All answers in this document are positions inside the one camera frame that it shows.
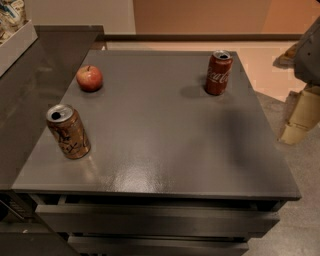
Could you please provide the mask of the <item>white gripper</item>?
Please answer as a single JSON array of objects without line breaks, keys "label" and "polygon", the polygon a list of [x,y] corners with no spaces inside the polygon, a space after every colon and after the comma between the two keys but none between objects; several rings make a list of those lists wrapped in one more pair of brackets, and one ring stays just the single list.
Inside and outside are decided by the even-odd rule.
[{"label": "white gripper", "polygon": [[291,91],[286,99],[279,140],[289,145],[302,141],[320,122],[320,16],[297,44],[294,75],[312,85],[299,93]]}]

